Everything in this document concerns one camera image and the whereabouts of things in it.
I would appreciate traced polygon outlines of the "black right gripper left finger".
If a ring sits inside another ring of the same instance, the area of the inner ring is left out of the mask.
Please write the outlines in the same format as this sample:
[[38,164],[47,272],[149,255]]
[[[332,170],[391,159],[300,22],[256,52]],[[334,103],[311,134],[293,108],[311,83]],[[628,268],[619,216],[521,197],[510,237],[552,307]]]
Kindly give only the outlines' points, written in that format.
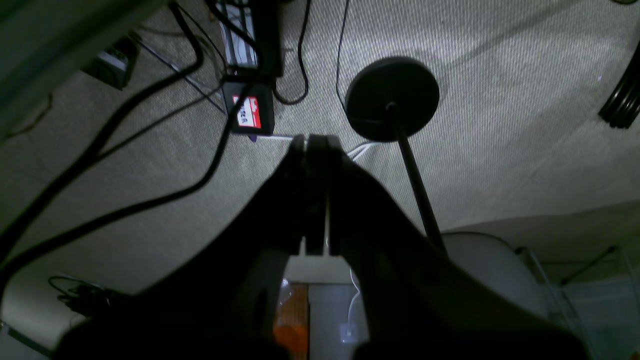
[[64,335],[57,360],[288,360],[274,340],[288,259],[299,251],[295,208],[305,139],[201,253],[126,305]]

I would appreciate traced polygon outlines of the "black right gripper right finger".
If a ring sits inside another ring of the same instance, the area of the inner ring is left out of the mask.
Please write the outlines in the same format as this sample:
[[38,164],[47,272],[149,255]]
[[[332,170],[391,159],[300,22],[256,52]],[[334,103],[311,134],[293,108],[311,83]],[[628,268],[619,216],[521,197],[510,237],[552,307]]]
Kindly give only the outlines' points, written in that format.
[[311,135],[327,185],[329,250],[358,280],[368,341],[355,360],[586,360],[573,333],[506,300],[431,244],[390,194],[343,151]]

